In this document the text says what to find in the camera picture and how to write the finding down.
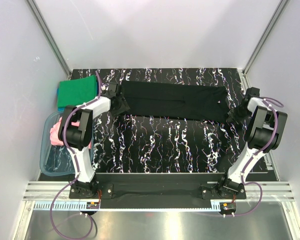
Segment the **black t shirt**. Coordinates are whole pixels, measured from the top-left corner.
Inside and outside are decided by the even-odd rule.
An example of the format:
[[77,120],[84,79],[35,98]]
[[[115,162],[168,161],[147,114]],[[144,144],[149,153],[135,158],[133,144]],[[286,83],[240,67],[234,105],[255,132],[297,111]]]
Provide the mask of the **black t shirt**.
[[123,81],[129,114],[226,122],[230,111],[225,87]]

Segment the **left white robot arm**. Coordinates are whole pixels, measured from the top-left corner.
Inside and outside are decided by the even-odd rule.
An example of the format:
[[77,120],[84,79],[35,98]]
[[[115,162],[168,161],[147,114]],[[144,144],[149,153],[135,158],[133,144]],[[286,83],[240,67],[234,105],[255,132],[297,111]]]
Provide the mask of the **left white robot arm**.
[[70,183],[73,191],[93,198],[98,193],[89,145],[93,138],[93,122],[99,115],[110,112],[120,115],[129,110],[123,96],[99,96],[82,105],[68,105],[64,109],[58,129],[58,138],[69,152],[75,171]]

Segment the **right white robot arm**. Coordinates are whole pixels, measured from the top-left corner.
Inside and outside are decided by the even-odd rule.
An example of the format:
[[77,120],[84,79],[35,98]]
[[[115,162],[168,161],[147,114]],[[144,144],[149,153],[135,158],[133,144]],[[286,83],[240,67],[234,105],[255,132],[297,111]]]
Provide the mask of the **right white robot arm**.
[[269,151],[278,148],[288,114],[276,107],[284,105],[274,98],[248,96],[229,112],[229,120],[237,122],[248,114],[251,119],[244,135],[244,149],[217,185],[220,197],[226,199],[244,192],[245,180],[255,164]]

